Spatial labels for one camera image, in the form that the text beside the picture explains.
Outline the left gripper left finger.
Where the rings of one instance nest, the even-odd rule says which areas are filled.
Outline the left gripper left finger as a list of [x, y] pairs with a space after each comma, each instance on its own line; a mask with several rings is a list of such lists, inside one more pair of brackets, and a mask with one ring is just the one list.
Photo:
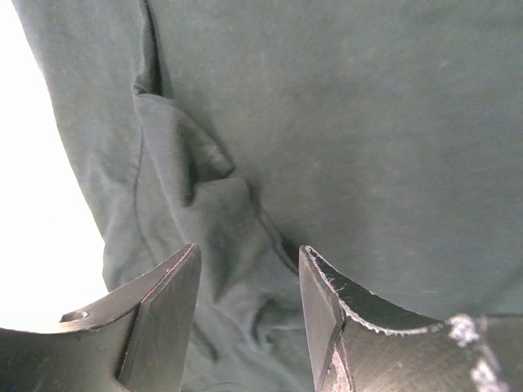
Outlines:
[[201, 273], [190, 244], [58, 323], [1, 330], [3, 391], [179, 391]]

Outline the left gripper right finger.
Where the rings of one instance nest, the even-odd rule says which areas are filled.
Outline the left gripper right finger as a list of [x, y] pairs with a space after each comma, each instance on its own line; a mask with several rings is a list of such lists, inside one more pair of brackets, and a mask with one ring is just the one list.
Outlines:
[[520, 391], [522, 317], [408, 311], [349, 279], [313, 247], [299, 255], [317, 391]]

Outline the black t shirt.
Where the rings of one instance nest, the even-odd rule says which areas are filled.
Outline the black t shirt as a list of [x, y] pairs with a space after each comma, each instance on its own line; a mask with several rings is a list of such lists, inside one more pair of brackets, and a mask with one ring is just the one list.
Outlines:
[[519, 1], [17, 1], [115, 289], [203, 253], [186, 391], [310, 391], [298, 249], [522, 310]]

